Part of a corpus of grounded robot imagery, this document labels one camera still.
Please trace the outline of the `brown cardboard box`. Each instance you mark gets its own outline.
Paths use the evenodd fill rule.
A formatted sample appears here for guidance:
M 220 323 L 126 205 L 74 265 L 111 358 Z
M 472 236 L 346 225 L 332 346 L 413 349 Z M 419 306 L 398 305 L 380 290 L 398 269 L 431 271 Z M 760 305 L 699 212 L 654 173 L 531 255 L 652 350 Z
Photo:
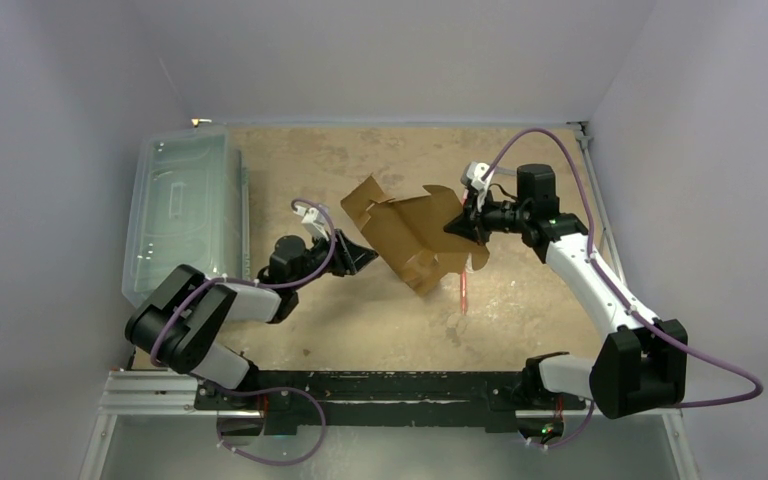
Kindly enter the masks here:
M 461 197 L 446 186 L 423 189 L 418 196 L 395 198 L 369 176 L 341 200 L 367 243 L 420 297 L 467 264 L 482 269 L 490 257 L 486 246 L 444 231 L 463 212 Z

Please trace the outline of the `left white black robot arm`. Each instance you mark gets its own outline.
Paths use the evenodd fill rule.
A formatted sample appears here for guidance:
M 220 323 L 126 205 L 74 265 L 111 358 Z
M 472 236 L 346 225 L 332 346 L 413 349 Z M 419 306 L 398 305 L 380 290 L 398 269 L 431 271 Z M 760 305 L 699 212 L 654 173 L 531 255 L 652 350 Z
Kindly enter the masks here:
M 259 369 L 219 342 L 221 327 L 230 321 L 279 324 L 297 307 L 303 286 L 323 275 L 355 275 L 378 256 L 336 230 L 312 244 L 295 235 L 280 238 L 253 281 L 208 279 L 182 264 L 136 309 L 124 335 L 160 365 L 219 385 L 224 401 L 244 409 L 257 399 Z

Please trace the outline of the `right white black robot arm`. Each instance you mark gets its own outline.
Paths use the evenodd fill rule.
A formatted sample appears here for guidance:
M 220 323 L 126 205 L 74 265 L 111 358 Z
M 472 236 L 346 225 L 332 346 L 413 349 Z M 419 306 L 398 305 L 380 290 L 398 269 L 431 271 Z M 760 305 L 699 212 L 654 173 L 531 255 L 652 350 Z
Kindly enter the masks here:
M 566 352 L 528 359 L 515 393 L 536 407 L 559 394 L 586 398 L 610 419 L 680 403 L 687 366 L 684 326 L 658 319 L 617 285 L 593 250 L 584 223 L 561 212 L 550 166 L 522 165 L 516 176 L 515 199 L 495 201 L 489 192 L 489 165 L 471 163 L 462 176 L 467 189 L 463 211 L 445 232 L 480 245 L 493 232 L 520 235 L 572 291 L 600 333 L 602 346 L 594 359 Z

